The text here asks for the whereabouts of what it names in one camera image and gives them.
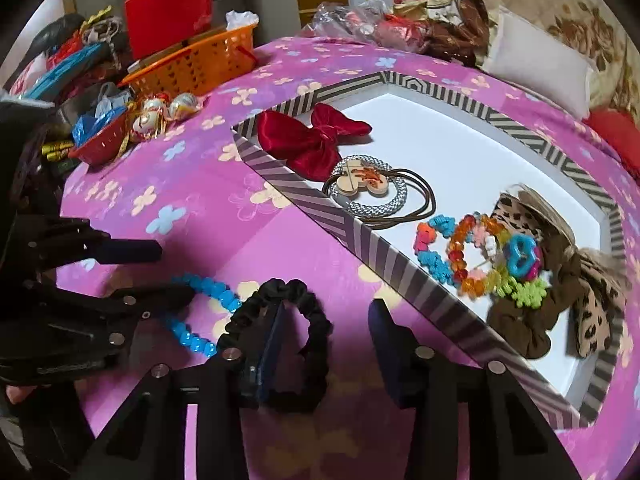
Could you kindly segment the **person's left hand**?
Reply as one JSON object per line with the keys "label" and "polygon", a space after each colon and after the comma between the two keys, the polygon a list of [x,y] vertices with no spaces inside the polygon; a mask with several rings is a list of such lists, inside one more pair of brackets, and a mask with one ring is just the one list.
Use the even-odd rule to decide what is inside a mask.
{"label": "person's left hand", "polygon": [[20,386],[7,386],[6,397],[11,404],[20,404],[31,393],[35,391],[36,386],[20,387]]}

